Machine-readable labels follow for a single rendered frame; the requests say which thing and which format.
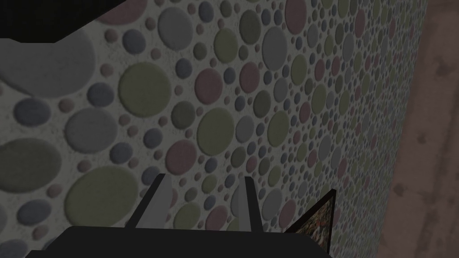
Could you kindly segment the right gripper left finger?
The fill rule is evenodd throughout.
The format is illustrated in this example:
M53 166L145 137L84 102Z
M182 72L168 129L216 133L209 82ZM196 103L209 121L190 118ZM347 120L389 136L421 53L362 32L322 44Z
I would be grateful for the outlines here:
M158 174L125 227L164 229L172 199L171 176Z

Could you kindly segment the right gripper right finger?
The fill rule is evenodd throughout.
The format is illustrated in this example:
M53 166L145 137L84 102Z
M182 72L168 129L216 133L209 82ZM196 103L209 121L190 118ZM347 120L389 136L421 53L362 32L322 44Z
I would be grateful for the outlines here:
M244 176L239 184L239 231L264 232L254 180Z

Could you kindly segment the black framed wall picture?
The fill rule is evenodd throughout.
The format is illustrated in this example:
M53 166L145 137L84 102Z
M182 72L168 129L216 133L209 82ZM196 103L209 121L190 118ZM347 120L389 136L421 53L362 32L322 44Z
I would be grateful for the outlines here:
M329 190L285 232L310 237L326 253L330 253L336 190Z

